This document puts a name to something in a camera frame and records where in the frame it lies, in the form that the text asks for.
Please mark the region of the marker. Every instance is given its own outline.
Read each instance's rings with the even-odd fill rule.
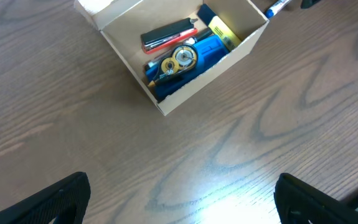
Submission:
[[[265,15],[267,18],[275,16],[280,10],[282,10],[291,0],[278,0],[274,5],[267,9]]]

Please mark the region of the open box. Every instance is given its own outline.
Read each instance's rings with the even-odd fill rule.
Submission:
[[[163,51],[145,54],[141,49],[140,35],[187,17],[198,18],[196,13],[203,3],[231,28],[242,43],[206,72],[158,101],[147,87],[144,64]],[[249,0],[75,0],[75,7],[100,30],[164,115],[248,55],[269,22]],[[207,27],[200,19],[194,25],[199,31]]]

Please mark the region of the box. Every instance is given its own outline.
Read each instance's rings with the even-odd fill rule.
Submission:
[[[152,89],[147,87],[143,66],[163,51],[146,55],[141,50],[140,35],[180,19],[198,18],[196,12],[203,3],[231,28],[242,43],[212,68],[158,101]],[[249,0],[75,0],[75,7],[101,32],[164,115],[248,55],[269,23]],[[200,19],[194,25],[199,31],[206,28]]]

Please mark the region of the wood grain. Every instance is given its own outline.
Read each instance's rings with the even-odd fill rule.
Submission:
[[[164,118],[71,0],[0,0],[0,210],[79,170],[85,223],[278,223],[282,172],[346,198],[358,1],[279,13],[249,56]]]

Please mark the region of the brown wooden surface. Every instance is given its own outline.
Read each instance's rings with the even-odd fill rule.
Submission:
[[[279,13],[166,118],[72,3],[0,0],[0,210],[78,170],[85,223],[278,223],[281,172],[358,189],[358,1]]]

